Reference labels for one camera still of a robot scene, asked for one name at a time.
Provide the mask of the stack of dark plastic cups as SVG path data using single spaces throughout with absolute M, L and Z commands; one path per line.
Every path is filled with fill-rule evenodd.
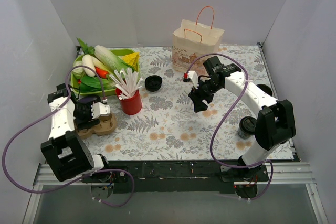
M 272 88 L 267 86 L 266 84 L 257 84 L 257 87 L 261 89 L 264 93 L 268 94 L 269 96 L 273 95 Z

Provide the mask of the black cup lid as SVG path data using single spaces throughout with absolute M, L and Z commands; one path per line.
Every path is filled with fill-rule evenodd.
M 253 135 L 255 132 L 255 127 L 257 124 L 257 119 L 252 116 L 246 116 L 241 119 L 239 123 L 239 128 L 245 134 Z

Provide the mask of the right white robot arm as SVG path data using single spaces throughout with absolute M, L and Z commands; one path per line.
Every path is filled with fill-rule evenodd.
M 255 143 L 238 159 L 237 165 L 220 162 L 228 172 L 239 176 L 242 180 L 251 180 L 267 157 L 281 144 L 296 135 L 293 105 L 288 100 L 278 100 L 268 95 L 253 84 L 247 70 L 236 60 L 231 64 L 222 64 L 219 53 L 204 55 L 203 66 L 207 72 L 207 80 L 190 68 L 183 74 L 184 82 L 191 82 L 193 87 L 188 94 L 194 105 L 194 112 L 206 111 L 214 94 L 226 89 L 237 96 L 237 100 L 229 108 L 230 111 L 242 101 L 256 116 L 254 129 Z

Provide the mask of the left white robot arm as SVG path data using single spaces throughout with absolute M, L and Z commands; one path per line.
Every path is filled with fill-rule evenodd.
M 76 130 L 89 130 L 110 116 L 110 107 L 96 95 L 89 102 L 76 100 L 69 85 L 60 84 L 48 95 L 51 131 L 40 149 L 56 178 L 63 182 L 80 174 L 92 174 L 100 182 L 111 178 L 112 170 L 101 154 L 93 155 Z

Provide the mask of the paper takeout bag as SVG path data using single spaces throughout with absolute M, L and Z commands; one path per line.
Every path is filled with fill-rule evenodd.
M 218 52 L 225 30 L 195 21 L 182 20 L 180 27 L 173 32 L 172 67 L 185 72 L 190 65 L 197 73 L 205 73 L 203 62 L 207 57 L 198 57 Z

